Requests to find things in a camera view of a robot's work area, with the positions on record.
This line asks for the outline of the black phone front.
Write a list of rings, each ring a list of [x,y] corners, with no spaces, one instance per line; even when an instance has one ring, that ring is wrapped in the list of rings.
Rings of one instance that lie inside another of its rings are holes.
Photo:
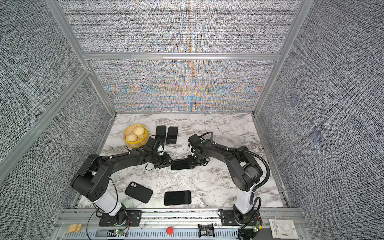
[[[191,191],[165,192],[164,205],[189,205],[192,203]]]

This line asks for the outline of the wooden clips stack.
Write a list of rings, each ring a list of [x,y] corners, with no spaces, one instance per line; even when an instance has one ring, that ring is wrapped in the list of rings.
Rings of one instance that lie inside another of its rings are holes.
[[[83,225],[82,224],[72,224],[67,227],[66,233],[78,233],[82,230]]]

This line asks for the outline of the left steamed bun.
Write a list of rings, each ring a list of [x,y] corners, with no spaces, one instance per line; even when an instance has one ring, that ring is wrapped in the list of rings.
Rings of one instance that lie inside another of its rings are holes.
[[[127,142],[136,142],[138,140],[138,136],[134,133],[131,133],[131,134],[126,135],[125,140]]]

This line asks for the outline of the right steamed bun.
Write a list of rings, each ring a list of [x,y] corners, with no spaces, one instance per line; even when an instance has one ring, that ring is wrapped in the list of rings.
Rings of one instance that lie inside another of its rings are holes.
[[[142,137],[146,134],[146,128],[143,126],[136,126],[133,130],[133,133],[138,137]]]

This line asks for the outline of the aluminium front rail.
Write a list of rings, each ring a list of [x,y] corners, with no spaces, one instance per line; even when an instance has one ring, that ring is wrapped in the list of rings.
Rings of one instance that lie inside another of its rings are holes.
[[[239,226],[223,226],[218,209],[141,209],[138,227],[130,227],[123,236],[112,236],[114,227],[99,227],[100,219],[91,209],[64,209],[54,226],[52,240],[197,240],[198,224],[214,224],[216,240],[235,240]],[[67,234],[67,227],[82,224],[78,233]],[[168,235],[168,227],[173,233]]]

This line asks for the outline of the red emergency button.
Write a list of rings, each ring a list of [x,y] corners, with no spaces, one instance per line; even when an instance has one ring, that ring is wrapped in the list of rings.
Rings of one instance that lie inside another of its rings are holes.
[[[171,235],[173,233],[173,228],[172,227],[168,227],[166,232],[167,232],[168,235]]]

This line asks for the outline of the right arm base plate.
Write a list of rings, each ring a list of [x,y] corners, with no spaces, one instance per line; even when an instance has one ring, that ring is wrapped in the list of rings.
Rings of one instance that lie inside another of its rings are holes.
[[[254,212],[254,208],[252,208],[246,214],[242,214],[242,212],[238,210],[219,209],[218,215],[223,226],[243,226],[248,223],[249,226],[256,226],[258,228],[259,226],[263,225],[263,220],[261,219],[259,212],[251,220],[251,217],[253,216]]]

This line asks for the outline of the black phone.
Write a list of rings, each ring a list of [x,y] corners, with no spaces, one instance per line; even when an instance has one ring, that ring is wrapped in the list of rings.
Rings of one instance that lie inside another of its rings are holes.
[[[189,205],[192,203],[191,191],[165,192],[164,205]]]
[[[183,159],[180,161],[175,161],[171,165],[172,171],[178,171],[178,170],[187,170],[187,169],[194,169],[195,167],[190,164],[190,161],[188,159]]]

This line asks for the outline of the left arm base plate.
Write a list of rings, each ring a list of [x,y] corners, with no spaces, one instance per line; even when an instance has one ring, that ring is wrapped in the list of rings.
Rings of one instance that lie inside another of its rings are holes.
[[[115,216],[102,214],[99,227],[138,227],[142,218],[142,211],[119,211]]]

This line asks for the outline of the yellow bamboo steamer basket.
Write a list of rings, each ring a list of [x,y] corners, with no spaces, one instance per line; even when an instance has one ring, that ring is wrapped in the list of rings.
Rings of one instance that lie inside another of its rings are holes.
[[[126,128],[123,132],[123,140],[131,148],[139,148],[147,144],[149,133],[144,125],[135,124]]]

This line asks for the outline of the black phone case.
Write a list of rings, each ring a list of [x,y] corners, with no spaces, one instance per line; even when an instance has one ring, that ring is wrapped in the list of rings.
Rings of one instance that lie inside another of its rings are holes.
[[[159,142],[165,143],[166,142],[166,133],[167,133],[167,127],[166,126],[157,126],[155,139]]]
[[[125,190],[125,195],[135,200],[138,200],[144,204],[147,204],[153,195],[153,190],[144,187],[136,182],[130,182]]]
[[[168,133],[166,137],[166,143],[167,144],[176,144],[177,143],[177,137],[178,137],[178,127],[169,127]]]

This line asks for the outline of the steamed bun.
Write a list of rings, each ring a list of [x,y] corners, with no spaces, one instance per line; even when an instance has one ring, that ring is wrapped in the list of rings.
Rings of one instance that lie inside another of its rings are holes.
[[[131,133],[131,134],[126,135],[125,140],[127,142],[136,142],[138,140],[138,136],[134,133]]]
[[[138,137],[142,137],[146,134],[146,128],[143,126],[136,126],[133,130],[133,133]]]

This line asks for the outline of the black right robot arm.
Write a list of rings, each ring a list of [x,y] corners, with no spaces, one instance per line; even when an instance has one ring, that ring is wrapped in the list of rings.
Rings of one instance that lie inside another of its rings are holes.
[[[260,208],[255,207],[261,200],[255,198],[256,190],[262,187],[270,178],[271,170],[268,162],[259,154],[251,152],[247,147],[231,148],[216,143],[212,138],[202,136],[189,137],[191,167],[206,166],[211,158],[226,164],[230,177],[238,188],[237,201],[234,204],[235,221],[244,225],[256,216]]]

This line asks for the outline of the small black electronics box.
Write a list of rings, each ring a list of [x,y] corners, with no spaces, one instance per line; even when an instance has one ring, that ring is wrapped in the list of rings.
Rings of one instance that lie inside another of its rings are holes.
[[[212,237],[215,238],[214,224],[201,225],[198,224],[198,236],[201,237]]]

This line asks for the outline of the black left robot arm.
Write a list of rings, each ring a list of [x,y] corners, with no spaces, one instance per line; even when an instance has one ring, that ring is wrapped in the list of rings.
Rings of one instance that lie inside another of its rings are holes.
[[[161,169],[172,163],[173,160],[168,153],[159,154],[141,148],[112,156],[92,154],[88,156],[73,177],[71,187],[105,214],[114,217],[120,214],[123,206],[119,201],[118,194],[111,194],[108,191],[112,174],[143,164],[152,164],[155,169]]]

